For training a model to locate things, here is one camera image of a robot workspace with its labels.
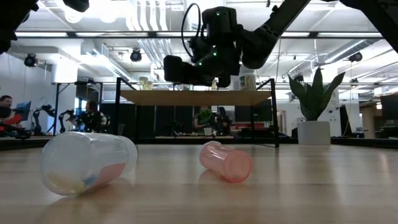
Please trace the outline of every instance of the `person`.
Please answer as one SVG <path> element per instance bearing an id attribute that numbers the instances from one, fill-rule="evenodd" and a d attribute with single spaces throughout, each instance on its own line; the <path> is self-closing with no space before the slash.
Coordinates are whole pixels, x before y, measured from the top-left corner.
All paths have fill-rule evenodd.
<path id="1" fill-rule="evenodd" d="M 223 135 L 229 135 L 231 134 L 232 120 L 226 114 L 225 108 L 223 106 L 220 106 L 218 110 L 219 114 L 217 116 L 217 123 L 220 124 L 218 127 L 219 132 L 223 133 Z"/>
<path id="2" fill-rule="evenodd" d="M 0 97 L 0 123 L 8 125 L 16 125 L 21 128 L 20 125 L 22 116 L 16 114 L 14 110 L 11 109 L 12 97 L 9 95 L 4 95 Z M 0 126 L 0 137 L 4 137 L 4 132 L 6 131 L 4 126 Z"/>
<path id="3" fill-rule="evenodd" d="M 0 106 L 5 108 L 11 108 L 12 106 L 12 97 L 9 95 L 4 95 L 0 97 Z"/>
<path id="4" fill-rule="evenodd" d="M 85 124 L 85 130 L 93 131 L 97 129 L 98 123 L 94 119 L 90 119 L 90 115 L 98 115 L 100 119 L 100 126 L 109 125 L 107 117 L 98 111 L 98 104 L 95 101 L 89 101 L 86 104 L 86 111 L 79 115 L 79 120 Z M 74 126 L 78 126 L 77 121 L 74 118 L 69 118 L 67 121 L 71 122 Z"/>
<path id="5" fill-rule="evenodd" d="M 204 128 L 209 127 L 209 125 L 210 125 L 209 124 L 210 121 L 208 119 L 202 117 L 202 115 L 201 115 L 202 111 L 210 111 L 210 109 L 208 106 L 201 106 L 199 113 L 197 113 L 193 119 L 194 120 L 194 122 L 193 122 L 194 128 L 200 134 L 203 134 L 205 132 Z"/>
<path id="6" fill-rule="evenodd" d="M 11 110 L 12 97 L 4 95 L 0 97 L 0 122 L 5 122 L 15 116 L 15 111 Z"/>

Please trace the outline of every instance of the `ceiling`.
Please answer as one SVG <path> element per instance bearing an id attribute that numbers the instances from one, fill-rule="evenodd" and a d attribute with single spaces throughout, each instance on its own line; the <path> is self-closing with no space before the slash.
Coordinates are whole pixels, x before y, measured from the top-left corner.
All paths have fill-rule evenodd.
<path id="1" fill-rule="evenodd" d="M 76 23 L 68 22 L 65 18 L 70 16 L 70 10 L 68 10 L 61 0 L 43 0 L 40 2 L 40 9 L 38 12 L 31 13 L 30 18 L 27 22 L 23 23 L 18 31 L 129 31 L 130 29 L 126 25 L 126 17 L 131 15 L 132 9 L 130 1 L 107 1 L 98 0 L 98 2 L 104 3 L 102 7 L 93 6 L 97 4 L 91 4 L 96 12 L 90 12 L 82 16 L 81 20 Z M 150 26 L 150 3 L 151 1 L 139 1 L 138 8 L 136 9 L 136 16 L 140 18 L 142 11 L 142 3 L 146 3 L 146 20 L 150 30 L 153 27 Z M 157 27 L 161 27 L 159 17 L 159 1 L 154 1 L 156 5 Z M 168 30 L 180 31 L 180 26 L 183 19 L 183 13 L 185 5 L 190 0 L 166 0 L 165 10 L 165 25 Z M 238 22 L 241 23 L 246 29 L 254 30 L 268 20 L 271 9 L 266 8 L 266 1 L 257 0 L 227 0 L 227 1 L 203 1 L 202 5 L 211 7 L 211 2 L 225 2 L 225 6 L 233 7 L 237 11 Z M 271 1 L 271 7 L 273 5 L 279 5 L 281 0 Z M 195 23 L 194 19 L 197 16 L 196 9 L 190 12 L 189 24 Z M 105 23 L 102 21 L 101 16 L 103 15 L 114 15 L 114 22 Z M 189 24 L 185 27 L 185 30 L 189 30 Z M 305 10 L 293 21 L 288 31 L 323 31 L 323 32 L 377 32 L 376 28 L 369 22 L 361 11 L 345 7 L 336 2 L 322 2 L 322 1 L 311 1 L 311 3 L 305 8 Z M 138 75 L 149 74 L 151 71 L 151 65 L 154 64 L 153 60 L 150 60 L 145 50 L 141 50 L 142 60 L 140 62 L 131 62 L 129 56 L 133 48 L 140 48 L 140 43 L 137 39 L 93 39 L 96 46 L 104 44 L 109 49 L 110 59 L 122 70 L 128 72 L 128 74 L 137 80 Z M 310 78 L 311 73 L 305 73 L 305 69 L 294 70 L 294 68 L 306 62 L 308 59 L 314 59 L 312 57 L 316 55 L 328 55 L 342 46 L 351 43 L 350 39 L 282 39 L 278 42 L 273 50 L 272 55 L 269 57 L 266 64 L 256 71 L 256 75 L 259 81 L 263 81 L 269 77 L 278 78 L 277 82 L 286 81 L 286 74 L 294 75 L 295 73 L 304 73 L 305 77 Z M 98 63 L 92 63 L 87 55 L 82 54 L 80 50 L 82 39 L 20 39 L 15 44 L 18 47 L 25 46 L 37 46 L 37 47 L 58 47 L 68 54 L 75 57 L 80 61 L 82 65 L 86 65 L 85 68 L 81 69 L 80 75 L 97 77 L 108 77 L 109 81 L 114 80 L 114 74 L 108 69 L 105 69 Z M 157 48 L 159 48 L 160 57 L 165 55 L 164 50 L 161 48 L 157 40 L 154 41 Z M 171 39 L 169 40 L 170 48 L 174 55 L 181 56 L 184 60 L 188 61 L 188 56 L 182 47 L 181 40 Z M 380 68 L 394 63 L 398 60 L 397 53 L 391 50 L 391 46 L 385 41 L 380 40 L 369 47 L 361 49 L 360 52 L 363 55 L 363 60 L 359 63 L 352 63 L 345 60 L 340 60 L 331 65 L 327 65 L 324 68 L 330 68 L 330 70 L 336 70 L 337 72 L 346 72 L 345 82 L 350 81 L 354 77 L 361 77 L 365 73 L 375 71 L 374 74 L 369 75 L 367 78 L 363 78 L 361 82 L 377 82 L 379 80 L 387 80 L 393 82 L 395 76 L 398 75 L 398 67 L 391 65 L 389 69 L 381 70 Z M 311 71 L 310 63 L 308 64 L 308 71 Z"/>

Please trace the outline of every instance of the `red object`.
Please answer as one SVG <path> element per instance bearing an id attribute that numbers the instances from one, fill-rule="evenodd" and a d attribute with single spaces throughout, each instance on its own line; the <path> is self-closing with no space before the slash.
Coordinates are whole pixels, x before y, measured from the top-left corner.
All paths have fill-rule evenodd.
<path id="1" fill-rule="evenodd" d="M 22 116 L 19 114 L 16 114 L 13 118 L 3 122 L 4 124 L 8 124 L 8 125 L 13 125 L 13 124 L 17 124 L 20 123 L 22 121 Z M 3 132 L 5 129 L 5 127 L 0 126 L 0 132 Z"/>
<path id="2" fill-rule="evenodd" d="M 203 145 L 200 164 L 232 183 L 243 182 L 249 177 L 252 170 L 249 154 L 222 146 L 216 141 L 210 141 Z"/>
<path id="3" fill-rule="evenodd" d="M 242 128 L 251 128 L 251 123 L 247 123 L 247 124 L 235 124 L 235 129 L 242 129 Z M 254 128 L 255 129 L 261 129 L 261 128 L 265 128 L 264 123 L 254 123 Z"/>
<path id="4" fill-rule="evenodd" d="M 101 187 L 104 184 L 111 182 L 112 180 L 118 178 L 126 166 L 126 163 L 114 164 L 104 167 L 99 172 L 98 178 L 91 188 Z"/>

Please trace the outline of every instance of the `black robotic arm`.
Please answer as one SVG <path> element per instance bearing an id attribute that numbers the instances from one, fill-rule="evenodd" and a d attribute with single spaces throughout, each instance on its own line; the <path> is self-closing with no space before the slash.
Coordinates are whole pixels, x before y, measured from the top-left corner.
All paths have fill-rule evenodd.
<path id="1" fill-rule="evenodd" d="M 34 135 L 35 136 L 43 135 L 42 127 L 41 127 L 40 121 L 39 121 L 39 116 L 40 116 L 40 112 L 41 111 L 46 112 L 51 117 L 55 117 L 55 110 L 52 108 L 51 105 L 43 105 L 40 108 L 37 108 L 33 112 L 33 118 L 35 119 L 35 128 L 34 128 Z"/>
<path id="2" fill-rule="evenodd" d="M 38 1 L 10 0 L 1 2 L 0 54 L 9 50 L 12 40 L 17 40 L 15 31 L 28 20 L 30 12 L 39 10 Z M 85 12 L 90 7 L 89 0 L 63 0 L 63 3 L 79 12 Z"/>
<path id="3" fill-rule="evenodd" d="M 219 87 L 229 85 L 230 75 L 239 74 L 239 59 L 245 67 L 261 68 L 272 49 L 310 0 L 285 0 L 274 7 L 270 19 L 255 31 L 236 22 L 236 11 L 227 7 L 207 9 L 202 13 L 207 36 L 190 40 L 193 64 L 168 55 L 164 58 L 165 79 L 169 82 L 211 86 L 219 78 Z M 383 37 L 398 52 L 397 0 L 341 0 L 365 13 Z"/>
<path id="4" fill-rule="evenodd" d="M 64 133 L 66 131 L 65 129 L 65 125 L 63 125 L 63 117 L 68 114 L 69 115 L 69 119 L 76 119 L 75 114 L 75 110 L 66 110 L 65 112 L 61 113 L 60 116 L 58 116 L 58 120 L 60 121 L 60 125 L 61 125 L 61 129 L 60 129 L 60 133 Z"/>

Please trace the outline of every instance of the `bottle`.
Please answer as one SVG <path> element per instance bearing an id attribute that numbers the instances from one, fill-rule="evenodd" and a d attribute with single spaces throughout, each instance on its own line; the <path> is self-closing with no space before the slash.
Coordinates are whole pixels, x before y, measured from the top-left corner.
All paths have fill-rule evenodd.
<path id="1" fill-rule="evenodd" d="M 239 71 L 240 90 L 256 90 L 256 76 L 254 70 L 241 66 Z"/>
<path id="2" fill-rule="evenodd" d="M 95 190 L 137 162 L 137 148 L 123 136 L 67 132 L 51 139 L 40 157 L 42 182 L 53 193 Z"/>
<path id="3" fill-rule="evenodd" d="M 221 143 L 210 141 L 203 145 L 200 153 L 200 163 L 206 169 L 216 172 L 232 183 L 246 180 L 252 170 L 252 161 L 246 152 Z"/>

